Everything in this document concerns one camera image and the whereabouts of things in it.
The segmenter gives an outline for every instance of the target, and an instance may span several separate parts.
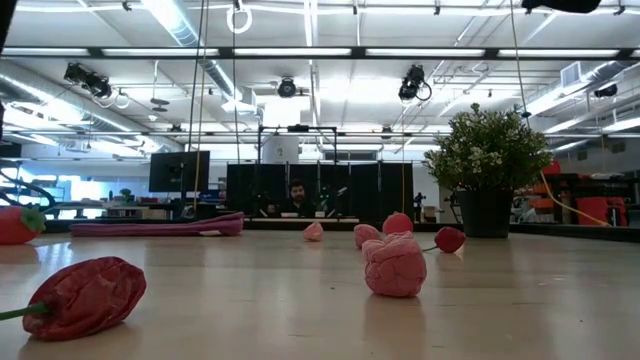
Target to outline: ceiling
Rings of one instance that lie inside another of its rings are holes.
[[[200,19],[201,1],[183,1],[195,24]],[[252,10],[253,23],[242,33],[228,29],[226,9],[211,9],[206,26],[207,46],[308,46],[305,33],[303,0],[259,1],[245,0],[246,6],[263,6],[270,11]],[[154,16],[138,1],[131,1],[133,11],[120,9],[121,1],[58,0],[19,1],[7,39],[8,46],[117,46],[169,47],[176,42]],[[231,1],[210,1],[211,6],[228,6]],[[440,16],[425,14],[432,11],[435,1],[358,0],[359,16],[351,12],[354,1],[318,0],[317,26],[311,31],[313,46],[458,46],[513,47],[513,32],[509,15],[472,16],[446,15],[446,9],[495,10],[509,9],[505,0],[441,0]],[[640,44],[637,24],[640,17],[633,11],[614,16],[618,1],[604,0],[602,9],[608,14],[570,16],[566,14],[534,12],[516,13],[514,22],[520,46],[527,47],[636,47]],[[639,1],[625,0],[628,9],[640,6]],[[404,14],[399,14],[403,7]],[[38,73],[43,78],[66,86],[63,74],[72,59],[21,58],[12,61]],[[433,97],[421,106],[405,107],[397,93],[401,78],[414,63],[420,63],[433,87]],[[166,60],[159,63],[155,97],[169,100],[168,112],[157,113],[158,120],[150,121],[153,105],[154,64],[149,60],[83,60],[82,64],[110,78],[110,84],[125,92],[131,102],[125,109],[111,106],[114,111],[144,127],[166,130],[172,124],[188,129],[191,119],[191,94],[196,94],[193,111],[196,126],[202,104],[203,130],[235,129],[233,113],[222,109],[226,102],[208,76],[193,61]],[[220,60],[219,64],[238,85],[254,89],[258,104],[276,97],[274,83],[283,76],[292,77],[296,85],[311,87],[311,70],[307,60]],[[521,63],[523,89],[529,97],[560,77],[559,71],[570,62],[524,61]],[[517,66],[511,61],[422,61],[415,60],[316,60],[318,73],[318,124],[338,126],[348,131],[380,130],[383,125],[395,125],[395,130],[424,130],[427,125],[446,125],[456,112],[479,102],[484,108],[505,110],[521,103]],[[194,70],[197,85],[194,87]],[[623,96],[635,95],[635,73],[625,75]],[[201,97],[204,79],[204,96]],[[88,97],[77,87],[70,91]],[[301,106],[302,123],[312,124],[308,96],[297,98]],[[570,102],[546,109],[541,115],[557,121],[571,119],[586,111],[586,96],[576,96]],[[606,101],[596,101],[604,106]],[[257,128],[255,115],[238,119],[240,130]],[[227,138],[209,137],[207,142],[226,142]],[[424,142],[418,139],[414,144]]]

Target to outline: black hair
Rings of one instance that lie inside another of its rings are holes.
[[[289,192],[291,192],[291,190],[293,190],[294,187],[298,187],[298,186],[302,186],[302,188],[304,188],[304,183],[302,182],[302,180],[300,179],[291,180],[291,182],[289,183]]]

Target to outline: computer monitor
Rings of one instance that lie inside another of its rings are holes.
[[[181,192],[196,191],[196,169],[198,167],[198,189],[209,189],[209,155],[208,151],[164,153],[151,155],[149,172],[149,192]]]

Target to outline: green stem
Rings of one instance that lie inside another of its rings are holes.
[[[422,249],[422,252],[427,252],[427,251],[431,251],[431,250],[435,250],[438,248],[438,245],[432,247],[432,248],[428,248],[428,249]]]
[[[13,319],[20,316],[30,315],[30,314],[46,314],[49,312],[49,308],[45,303],[39,302],[35,304],[31,304],[24,309],[12,310],[0,313],[0,321]]]

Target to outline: rope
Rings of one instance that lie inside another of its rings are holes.
[[[524,85],[522,83],[522,71],[520,70],[520,55],[519,55],[519,50],[518,50],[518,36],[516,33],[516,23],[515,23],[515,17],[514,17],[514,11],[513,11],[513,0],[509,0],[510,5],[511,5],[511,30],[513,32],[513,42],[514,42],[514,48],[516,51],[516,65],[517,65],[517,69],[518,69],[518,82],[520,84],[520,96],[522,98],[522,106],[523,106],[523,110],[524,113],[527,113],[527,100],[525,98],[524,95]],[[529,117],[526,117],[527,119],[527,126],[529,128],[531,128],[531,125],[529,124]],[[592,221],[595,221],[596,223],[602,225],[602,226],[610,226],[609,223],[604,222],[602,220],[598,220],[596,218],[594,218],[593,216],[589,215],[589,214],[585,214],[584,212],[574,209],[571,206],[565,205],[563,204],[561,201],[558,201],[558,199],[556,199],[553,194],[551,193],[551,189],[549,188],[549,184],[547,183],[547,179],[544,177],[544,173],[542,171],[540,171],[540,176],[542,177],[542,182],[544,183],[544,187],[547,191],[547,196],[549,196],[549,198],[556,204],[558,204],[560,207],[565,208],[569,211],[572,211],[576,214],[582,215]]]
[[[202,63],[207,62],[207,39],[209,37],[209,1],[207,0],[207,10],[206,18],[205,18],[205,30],[204,30],[204,54],[202,55]],[[202,69],[202,79],[200,83],[202,86],[200,87],[200,122],[198,123],[198,151],[196,152],[196,183],[193,186],[193,210],[198,210],[198,201],[196,194],[198,193],[198,182],[200,180],[200,140],[202,139],[202,113],[204,110],[204,81],[205,81],[205,71]]]

